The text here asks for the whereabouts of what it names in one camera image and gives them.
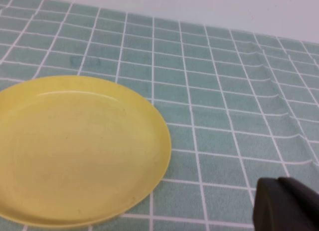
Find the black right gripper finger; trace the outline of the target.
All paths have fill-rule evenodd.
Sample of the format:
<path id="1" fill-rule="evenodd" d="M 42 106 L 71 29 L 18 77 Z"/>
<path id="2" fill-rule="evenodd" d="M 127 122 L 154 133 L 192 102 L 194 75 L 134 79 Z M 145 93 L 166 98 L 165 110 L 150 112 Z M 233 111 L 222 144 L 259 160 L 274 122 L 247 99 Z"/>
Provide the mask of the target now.
<path id="1" fill-rule="evenodd" d="M 317 231 L 319 195 L 294 178 L 260 178 L 252 218 L 256 231 Z"/>

